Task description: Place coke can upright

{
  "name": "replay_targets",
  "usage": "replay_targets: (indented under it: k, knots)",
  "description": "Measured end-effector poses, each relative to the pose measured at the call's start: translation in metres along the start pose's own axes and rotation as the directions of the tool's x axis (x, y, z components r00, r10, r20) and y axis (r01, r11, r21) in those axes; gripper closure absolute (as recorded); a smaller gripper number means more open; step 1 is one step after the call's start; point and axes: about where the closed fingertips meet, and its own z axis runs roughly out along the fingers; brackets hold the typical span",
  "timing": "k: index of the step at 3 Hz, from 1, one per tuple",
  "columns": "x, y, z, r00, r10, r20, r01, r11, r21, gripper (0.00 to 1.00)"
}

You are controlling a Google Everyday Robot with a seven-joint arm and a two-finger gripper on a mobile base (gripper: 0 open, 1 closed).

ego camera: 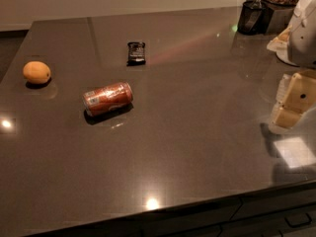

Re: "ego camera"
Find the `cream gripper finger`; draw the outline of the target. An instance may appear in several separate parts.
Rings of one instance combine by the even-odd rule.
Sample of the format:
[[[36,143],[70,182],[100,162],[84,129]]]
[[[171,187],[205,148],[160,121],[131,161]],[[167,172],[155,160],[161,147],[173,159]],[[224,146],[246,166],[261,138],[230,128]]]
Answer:
[[[270,129],[292,129],[315,104],[315,70],[304,69],[292,75],[284,74],[278,84]]]
[[[267,50],[277,52],[287,48],[291,26],[288,26],[278,36],[273,38],[267,45]]]

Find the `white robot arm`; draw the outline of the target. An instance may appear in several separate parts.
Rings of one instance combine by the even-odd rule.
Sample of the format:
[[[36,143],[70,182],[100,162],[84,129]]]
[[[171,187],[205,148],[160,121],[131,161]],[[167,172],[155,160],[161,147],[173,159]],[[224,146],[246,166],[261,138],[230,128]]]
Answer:
[[[316,104],[316,0],[300,0],[285,30],[271,40],[273,51],[286,64],[299,67],[278,83],[269,130],[286,133]]]

